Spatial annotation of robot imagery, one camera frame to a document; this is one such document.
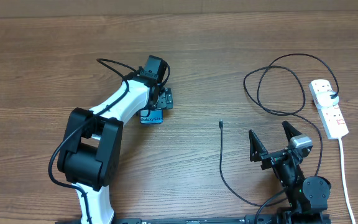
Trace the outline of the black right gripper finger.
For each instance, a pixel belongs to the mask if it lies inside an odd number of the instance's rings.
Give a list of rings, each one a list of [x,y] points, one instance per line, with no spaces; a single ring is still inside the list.
[[[283,121],[282,126],[284,128],[285,135],[290,144],[299,143],[302,133],[294,128],[288,121]]]
[[[261,161],[264,156],[268,154],[265,146],[262,144],[260,139],[257,137],[253,130],[249,130],[250,140],[250,161],[257,162]]]

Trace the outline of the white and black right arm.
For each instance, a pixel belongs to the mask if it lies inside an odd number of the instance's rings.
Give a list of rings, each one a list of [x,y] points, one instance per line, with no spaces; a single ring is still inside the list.
[[[283,190],[268,199],[254,215],[246,215],[246,223],[330,223],[328,198],[331,183],[324,177],[305,177],[300,164],[312,147],[311,138],[295,129],[288,121],[282,123],[288,146],[281,151],[268,152],[256,133],[249,131],[250,161],[261,162],[261,169],[272,169]],[[280,207],[274,214],[261,214],[272,200],[287,196],[289,206]]]

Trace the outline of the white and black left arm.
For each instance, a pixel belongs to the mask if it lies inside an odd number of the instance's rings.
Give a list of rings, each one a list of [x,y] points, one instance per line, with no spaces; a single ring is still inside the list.
[[[106,101],[70,113],[48,175],[53,183],[76,190],[77,223],[114,223],[109,184],[119,163],[123,127],[135,114],[142,124],[163,122],[163,111],[173,108],[172,91],[165,86],[169,76],[168,63],[151,55],[144,67],[120,76],[121,87]]]

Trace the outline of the white charger plug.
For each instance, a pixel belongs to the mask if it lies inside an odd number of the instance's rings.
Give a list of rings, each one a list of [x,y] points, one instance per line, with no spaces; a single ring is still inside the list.
[[[338,93],[334,91],[318,91],[314,96],[317,109],[328,108],[339,103]]]

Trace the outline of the white power strip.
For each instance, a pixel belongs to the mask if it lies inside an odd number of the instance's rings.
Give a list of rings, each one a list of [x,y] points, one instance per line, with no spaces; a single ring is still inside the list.
[[[313,101],[314,96],[318,91],[333,91],[330,82],[323,79],[313,80],[309,84],[309,89],[313,97]],[[349,133],[346,122],[341,113],[339,103],[328,108],[317,110],[328,139],[339,139]]]

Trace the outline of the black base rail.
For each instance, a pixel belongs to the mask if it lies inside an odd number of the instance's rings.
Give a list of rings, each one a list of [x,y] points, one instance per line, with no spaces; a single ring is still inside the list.
[[[117,224],[254,224],[255,215],[246,215],[244,218],[191,218],[191,219],[154,219],[154,220],[141,220],[140,218],[113,218],[112,223]],[[56,224],[80,224],[80,220],[55,222]],[[275,215],[259,215],[257,223],[285,223],[275,218]],[[293,223],[318,223],[316,219],[312,221],[295,220]],[[329,215],[323,215],[323,224],[331,223]]]

